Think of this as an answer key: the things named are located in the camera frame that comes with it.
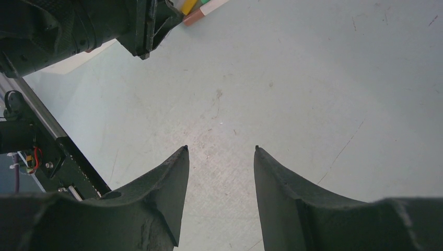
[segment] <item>marker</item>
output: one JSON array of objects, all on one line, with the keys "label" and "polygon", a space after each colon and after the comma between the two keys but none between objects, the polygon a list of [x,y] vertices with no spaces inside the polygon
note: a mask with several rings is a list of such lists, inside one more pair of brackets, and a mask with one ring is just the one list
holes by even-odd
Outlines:
[{"label": "marker", "polygon": [[183,14],[187,15],[189,14],[189,12],[191,12],[192,7],[194,7],[194,5],[197,3],[198,0],[186,0],[184,1],[183,6],[181,6],[181,12],[183,12]]},{"label": "marker", "polygon": [[224,5],[228,1],[229,0],[211,0],[207,4],[200,7],[198,10],[185,16],[183,19],[184,25],[191,26],[193,23],[202,19],[204,16],[207,16],[209,13],[213,12],[215,9],[217,9],[221,5]]}]

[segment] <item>screw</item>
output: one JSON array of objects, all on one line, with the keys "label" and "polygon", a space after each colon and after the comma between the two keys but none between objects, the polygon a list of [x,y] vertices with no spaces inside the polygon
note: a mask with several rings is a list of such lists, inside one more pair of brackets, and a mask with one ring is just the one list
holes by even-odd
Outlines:
[{"label": "screw", "polygon": [[44,165],[46,168],[51,169],[54,167],[54,164],[52,164],[52,162],[48,162]]}]

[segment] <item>red marker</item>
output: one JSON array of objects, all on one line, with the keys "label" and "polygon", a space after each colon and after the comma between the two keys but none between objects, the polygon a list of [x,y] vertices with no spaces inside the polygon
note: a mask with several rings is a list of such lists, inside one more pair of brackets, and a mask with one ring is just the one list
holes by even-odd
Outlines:
[{"label": "red marker", "polygon": [[191,26],[193,23],[202,19],[204,16],[207,16],[209,13],[211,13],[212,11],[214,11],[215,9],[220,7],[221,5],[224,5],[228,1],[229,0],[211,0],[211,1],[209,1],[207,4],[201,6],[198,10],[185,16],[183,19],[184,25]]}]

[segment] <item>yellow marker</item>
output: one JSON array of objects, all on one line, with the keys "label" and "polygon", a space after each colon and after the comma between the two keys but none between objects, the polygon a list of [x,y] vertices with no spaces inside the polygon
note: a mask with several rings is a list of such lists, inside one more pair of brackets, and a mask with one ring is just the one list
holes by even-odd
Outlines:
[{"label": "yellow marker", "polygon": [[197,3],[197,0],[186,0],[184,1],[183,6],[181,7],[181,12],[183,12],[183,14],[187,15],[189,14],[189,12],[191,12],[192,7],[194,7],[194,5]]}]

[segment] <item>scratched surface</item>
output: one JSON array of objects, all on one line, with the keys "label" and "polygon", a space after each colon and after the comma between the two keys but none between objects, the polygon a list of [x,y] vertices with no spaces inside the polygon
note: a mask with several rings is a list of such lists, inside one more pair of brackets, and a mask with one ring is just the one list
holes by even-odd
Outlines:
[{"label": "scratched surface", "polygon": [[189,146],[176,250],[262,251],[257,144],[356,200],[443,195],[442,31],[437,0],[230,1],[149,60],[26,80],[111,188]]}]

